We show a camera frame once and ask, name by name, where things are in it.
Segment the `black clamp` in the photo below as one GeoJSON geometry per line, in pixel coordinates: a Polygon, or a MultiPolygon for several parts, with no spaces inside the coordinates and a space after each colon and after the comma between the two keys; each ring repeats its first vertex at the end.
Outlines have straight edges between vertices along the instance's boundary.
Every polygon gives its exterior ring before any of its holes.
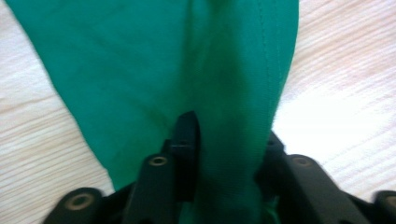
{"type": "MultiPolygon", "coordinates": [[[[180,204],[192,202],[198,174],[199,125],[180,116],[172,139],[148,156],[131,185],[104,197],[98,189],[66,194],[44,224],[176,224],[180,204]]],[[[396,191],[367,203],[341,191],[317,162],[287,155],[271,133],[256,182],[266,203],[277,203],[282,224],[396,224],[396,191]]]]}

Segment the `wooden table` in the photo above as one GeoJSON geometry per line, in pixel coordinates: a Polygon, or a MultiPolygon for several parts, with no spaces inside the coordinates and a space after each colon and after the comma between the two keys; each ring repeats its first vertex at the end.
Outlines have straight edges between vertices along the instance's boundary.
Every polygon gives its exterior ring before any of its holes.
{"type": "MultiPolygon", "coordinates": [[[[396,2],[301,0],[300,14],[274,130],[341,189],[396,190],[396,2]]],[[[113,190],[0,0],[0,223],[39,223],[79,187],[113,190]]]]}

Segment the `screw hole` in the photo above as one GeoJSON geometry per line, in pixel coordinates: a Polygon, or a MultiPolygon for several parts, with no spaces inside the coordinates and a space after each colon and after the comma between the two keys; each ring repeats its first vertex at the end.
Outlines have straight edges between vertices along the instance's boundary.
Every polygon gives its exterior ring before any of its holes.
{"type": "Polygon", "coordinates": [[[64,206],[72,211],[77,211],[90,206],[93,203],[93,196],[90,193],[80,193],[68,199],[64,206]]]}
{"type": "Polygon", "coordinates": [[[387,203],[396,208],[396,196],[388,196],[387,203]]]}
{"type": "Polygon", "coordinates": [[[300,165],[300,166],[310,166],[310,165],[312,165],[312,161],[310,161],[310,160],[308,160],[308,159],[306,159],[306,158],[303,158],[303,157],[295,157],[295,158],[293,158],[293,161],[297,164],[297,165],[300,165]]]}
{"type": "Polygon", "coordinates": [[[148,162],[148,164],[152,166],[162,166],[166,163],[168,163],[168,159],[166,159],[165,157],[154,157],[148,162]]]}

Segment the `green fabric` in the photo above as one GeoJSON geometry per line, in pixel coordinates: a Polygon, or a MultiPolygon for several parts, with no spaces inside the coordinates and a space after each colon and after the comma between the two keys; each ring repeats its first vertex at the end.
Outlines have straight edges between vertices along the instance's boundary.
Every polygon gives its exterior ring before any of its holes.
{"type": "Polygon", "coordinates": [[[194,110],[199,183],[180,223],[275,218],[253,175],[290,69],[297,0],[7,2],[116,189],[194,110]]]}

